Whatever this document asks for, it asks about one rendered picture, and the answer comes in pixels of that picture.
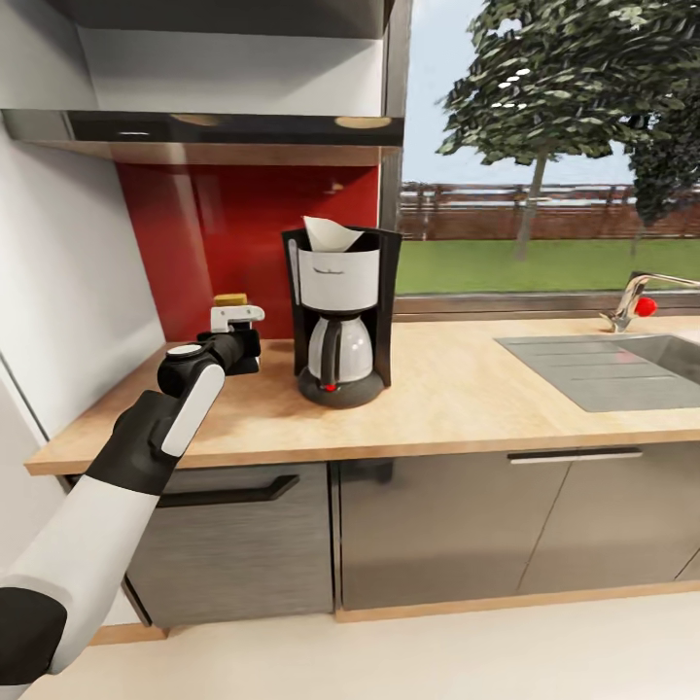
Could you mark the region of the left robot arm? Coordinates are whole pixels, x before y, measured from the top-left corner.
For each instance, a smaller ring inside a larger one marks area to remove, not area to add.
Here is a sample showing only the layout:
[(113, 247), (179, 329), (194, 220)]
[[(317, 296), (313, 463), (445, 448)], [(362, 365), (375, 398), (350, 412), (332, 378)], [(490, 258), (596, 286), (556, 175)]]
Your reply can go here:
[(158, 497), (239, 358), (261, 355), (253, 305), (211, 309), (210, 331), (166, 351), (145, 390), (51, 520), (0, 575), (0, 700), (18, 700), (88, 647), (110, 612)]

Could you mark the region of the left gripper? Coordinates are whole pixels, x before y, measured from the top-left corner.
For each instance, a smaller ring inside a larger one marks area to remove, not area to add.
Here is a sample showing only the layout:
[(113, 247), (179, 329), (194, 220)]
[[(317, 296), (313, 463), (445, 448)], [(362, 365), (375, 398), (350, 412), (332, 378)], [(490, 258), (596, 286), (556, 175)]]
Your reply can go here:
[(265, 340), (265, 338), (259, 338), (257, 329), (219, 332), (219, 334), (217, 332), (204, 331), (197, 332), (197, 334), (198, 341), (219, 340), (227, 345), (232, 352), (231, 366), (239, 358), (257, 358), (260, 356), (261, 347), (259, 341)]

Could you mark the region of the bottle of coffee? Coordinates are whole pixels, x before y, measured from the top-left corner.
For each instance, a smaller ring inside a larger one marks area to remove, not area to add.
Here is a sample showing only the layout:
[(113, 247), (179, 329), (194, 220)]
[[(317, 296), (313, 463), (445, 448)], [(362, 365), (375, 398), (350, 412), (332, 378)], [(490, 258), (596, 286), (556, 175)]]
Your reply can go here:
[[(223, 294), (215, 296), (215, 305), (218, 307), (226, 306), (242, 306), (251, 305), (251, 301), (246, 299), (246, 294)], [(236, 330), (251, 330), (252, 322), (245, 323), (229, 323), (232, 328)], [(261, 367), (261, 356), (257, 358), (239, 358), (228, 370), (225, 372), (225, 376), (239, 375), (239, 374), (252, 374), (259, 373)]]

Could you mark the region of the paper coffee filter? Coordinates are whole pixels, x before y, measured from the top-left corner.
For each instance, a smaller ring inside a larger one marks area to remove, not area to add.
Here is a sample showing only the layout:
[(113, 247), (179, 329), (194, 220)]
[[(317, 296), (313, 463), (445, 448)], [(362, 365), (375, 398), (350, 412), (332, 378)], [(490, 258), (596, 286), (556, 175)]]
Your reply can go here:
[(355, 230), (343, 228), (339, 223), (329, 219), (305, 216), (304, 222), (310, 233), (312, 250), (315, 253), (341, 253), (361, 235)]

